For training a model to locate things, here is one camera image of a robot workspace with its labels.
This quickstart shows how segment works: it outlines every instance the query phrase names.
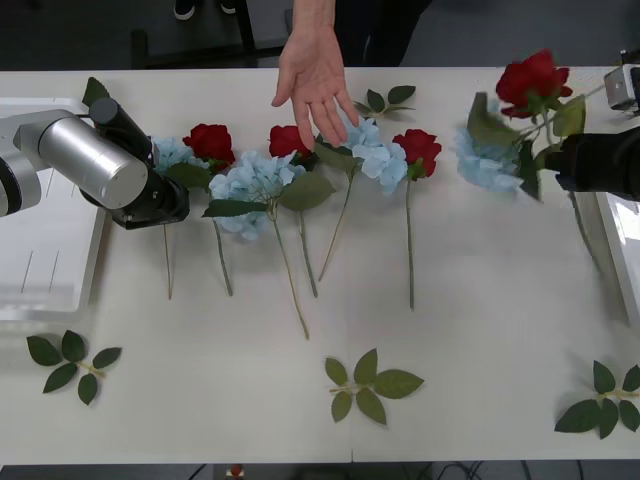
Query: cable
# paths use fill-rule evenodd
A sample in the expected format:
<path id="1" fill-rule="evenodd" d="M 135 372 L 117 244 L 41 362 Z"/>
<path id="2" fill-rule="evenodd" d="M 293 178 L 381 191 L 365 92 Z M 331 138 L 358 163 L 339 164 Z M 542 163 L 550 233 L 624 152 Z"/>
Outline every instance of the cable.
<path id="1" fill-rule="evenodd" d="M 431 469 L 431 467 L 433 466 L 433 462 L 429 462 L 427 463 L 424 468 L 422 470 L 420 470 L 420 473 L 418 474 L 418 476 L 416 477 L 416 480 L 421 480 L 421 478 L 426 475 L 426 473 Z"/>
<path id="2" fill-rule="evenodd" d="M 578 464 L 578 473 L 580 474 L 580 480 L 584 480 L 584 470 L 582 470 L 582 462 L 580 460 L 576 460 Z"/>
<path id="3" fill-rule="evenodd" d="M 524 470 L 524 477 L 527 480 L 533 480 L 531 477 L 531 472 L 529 471 L 529 465 L 527 465 L 526 460 L 521 460 L 520 464 L 522 465 L 522 470 Z"/>
<path id="4" fill-rule="evenodd" d="M 193 473 L 191 474 L 191 476 L 189 477 L 189 480 L 193 480 L 194 478 L 196 478 L 196 477 L 198 476 L 198 474 L 202 471 L 202 469 L 203 469 L 204 467 L 206 467 L 206 466 L 207 466 L 207 464 L 206 464 L 206 463 L 203 463 L 202 465 L 200 465 L 200 466 L 196 469 L 196 471 L 195 471 L 195 472 L 193 472 Z"/>

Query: red rose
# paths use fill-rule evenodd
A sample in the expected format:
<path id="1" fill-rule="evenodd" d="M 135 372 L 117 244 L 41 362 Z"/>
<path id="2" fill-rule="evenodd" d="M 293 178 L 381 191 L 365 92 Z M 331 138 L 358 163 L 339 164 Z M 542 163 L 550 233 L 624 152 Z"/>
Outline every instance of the red rose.
<path id="1" fill-rule="evenodd" d="M 311 150 L 302 143 L 298 127 L 292 125 L 273 127 L 270 140 L 269 153 L 272 157 L 286 157 L 293 151 L 302 155 L 303 160 L 311 155 Z"/>
<path id="2" fill-rule="evenodd" d="M 573 91 L 565 86 L 569 78 L 568 68 L 556 68 L 548 49 L 542 50 L 524 62 L 507 65 L 496 93 L 500 100 L 513 104 L 502 110 L 510 117 L 527 118 L 536 113 L 531 111 L 528 94 L 538 95 L 542 101 L 568 97 Z"/>
<path id="3" fill-rule="evenodd" d="M 231 135 L 224 125 L 201 123 L 191 130 L 190 137 L 184 137 L 182 141 L 193 149 L 196 157 L 216 160 L 216 170 L 224 170 L 236 161 L 231 150 Z"/>
<path id="4" fill-rule="evenodd" d="M 413 165 L 421 158 L 425 175 L 427 177 L 433 175 L 436 169 L 436 156 L 442 151 L 442 145 L 436 143 L 435 135 L 429 135 L 422 130 L 407 130 L 404 135 L 393 137 L 393 143 L 397 143 L 404 149 L 409 165 Z"/>

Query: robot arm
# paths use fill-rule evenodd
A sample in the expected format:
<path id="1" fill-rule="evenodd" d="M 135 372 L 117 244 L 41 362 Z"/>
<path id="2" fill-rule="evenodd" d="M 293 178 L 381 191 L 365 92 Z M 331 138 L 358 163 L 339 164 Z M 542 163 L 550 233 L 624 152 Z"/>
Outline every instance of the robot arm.
<path id="1" fill-rule="evenodd" d="M 0 119 L 0 217 L 37 205 L 37 171 L 54 168 L 126 229 L 179 222 L 188 191 L 154 172 L 151 140 L 113 99 L 91 106 L 91 128 L 64 110 Z"/>

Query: white table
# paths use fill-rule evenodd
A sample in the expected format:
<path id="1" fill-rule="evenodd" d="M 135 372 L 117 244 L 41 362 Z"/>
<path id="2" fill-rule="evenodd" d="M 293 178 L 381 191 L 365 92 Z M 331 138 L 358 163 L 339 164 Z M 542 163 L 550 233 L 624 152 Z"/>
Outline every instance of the white table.
<path id="1" fill-rule="evenodd" d="M 606 68 L 575 69 L 586 92 Z M 99 397 L 83 406 L 73 388 L 40 392 L 49 370 L 24 337 L 66 326 L 0 324 L 0 464 L 144 462 L 348 462 L 450 459 L 638 458 L 640 435 L 622 426 L 556 434 L 555 420 L 590 392 L 591 363 L 619 379 L 640 360 L 640 341 L 609 299 L 580 239 L 566 195 L 550 177 L 543 206 L 468 185 L 450 152 L 474 92 L 500 69 L 351 70 L 356 99 L 417 85 L 406 123 L 382 120 L 386 139 L 407 127 L 438 135 L 436 174 L 414 192 L 416 311 L 407 305 L 404 187 L 386 199 L 361 178 L 320 298 L 310 294 L 292 218 L 285 242 L 295 265 L 311 341 L 295 315 L 272 232 L 253 245 L 225 236 L 235 296 L 227 297 L 213 227 L 193 218 L 170 227 L 175 288 L 167 300 L 161 228 L 105 232 L 93 311 L 71 328 L 124 353 Z M 142 129 L 182 136 L 197 123 L 229 126 L 234 148 L 266 150 L 269 129 L 291 124 L 270 107 L 277 72 L 99 72 Z M 3 73 L 2 96 L 80 97 L 89 73 Z M 588 128 L 615 131 L 603 92 Z M 308 215 L 316 271 L 326 253 L 339 192 Z M 352 369 L 377 347 L 380 368 L 426 380 L 404 400 L 385 400 L 389 425 L 353 410 L 334 425 L 326 355 Z"/>

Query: white tray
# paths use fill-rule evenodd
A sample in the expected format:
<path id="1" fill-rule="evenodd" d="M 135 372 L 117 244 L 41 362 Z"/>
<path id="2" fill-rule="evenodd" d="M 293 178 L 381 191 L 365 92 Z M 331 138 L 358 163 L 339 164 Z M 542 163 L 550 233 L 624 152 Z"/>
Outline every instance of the white tray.
<path id="1" fill-rule="evenodd" d="M 86 113 L 66 98 L 0 98 L 0 118 L 43 110 Z M 105 213 L 53 169 L 40 203 L 0 218 L 0 321 L 77 320 L 87 305 Z"/>

